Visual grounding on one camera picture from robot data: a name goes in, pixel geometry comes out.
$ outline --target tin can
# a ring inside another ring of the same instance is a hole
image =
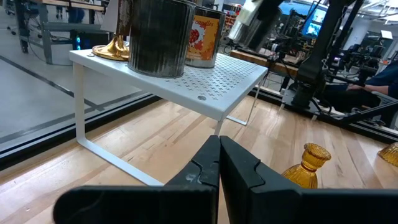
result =
[[[195,7],[185,0],[134,0],[128,67],[153,77],[181,77]]]
[[[225,13],[197,7],[188,41],[186,65],[213,68],[225,22]]]

